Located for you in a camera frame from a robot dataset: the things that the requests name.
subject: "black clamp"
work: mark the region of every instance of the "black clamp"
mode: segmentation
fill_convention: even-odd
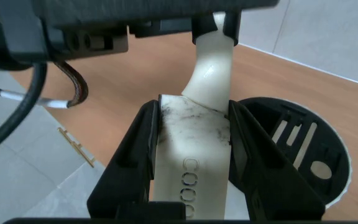
[[[223,34],[230,37],[234,41],[234,46],[239,43],[239,31],[241,23],[241,12],[227,12],[224,18]],[[191,33],[193,34],[193,44],[196,44],[196,39],[209,32],[217,31],[214,16],[208,15],[191,19]]]

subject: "black plastic bracket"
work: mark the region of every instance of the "black plastic bracket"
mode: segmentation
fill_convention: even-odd
[[[234,46],[239,43],[239,30],[241,23],[241,12],[227,12],[224,18],[223,34],[230,37],[234,41]],[[203,17],[193,18],[191,20],[191,33],[193,34],[192,41],[196,44],[196,39],[209,32],[217,31],[214,16],[208,15]]]
[[[320,220],[325,204],[249,110],[229,102],[230,181],[246,195],[251,221]]]
[[[149,201],[154,178],[160,108],[157,100],[144,104],[87,201],[92,218],[115,218],[125,204]]]

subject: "white cable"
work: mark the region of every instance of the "white cable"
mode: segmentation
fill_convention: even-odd
[[[24,98],[24,94],[17,93],[14,91],[3,90],[0,92],[0,96],[3,98],[8,98],[12,100],[22,101]],[[46,106],[49,108],[59,108],[59,109],[67,109],[67,100],[53,100],[49,98],[39,98],[37,105]]]
[[[234,41],[223,33],[225,13],[214,13],[217,31],[196,39],[197,62],[182,95],[199,105],[228,113]]]

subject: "brown wire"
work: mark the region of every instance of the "brown wire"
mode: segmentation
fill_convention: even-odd
[[[78,105],[88,97],[88,85],[85,79],[72,66],[66,62],[54,62],[54,64],[64,72],[74,84],[74,98],[67,103],[67,108]]]

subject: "screw hole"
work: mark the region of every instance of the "screw hole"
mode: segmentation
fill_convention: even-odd
[[[73,46],[74,50],[79,50],[80,49],[80,40],[78,38],[78,35],[73,34],[71,37],[71,45]]]
[[[84,37],[84,44],[87,49],[91,48],[91,38],[88,34]]]

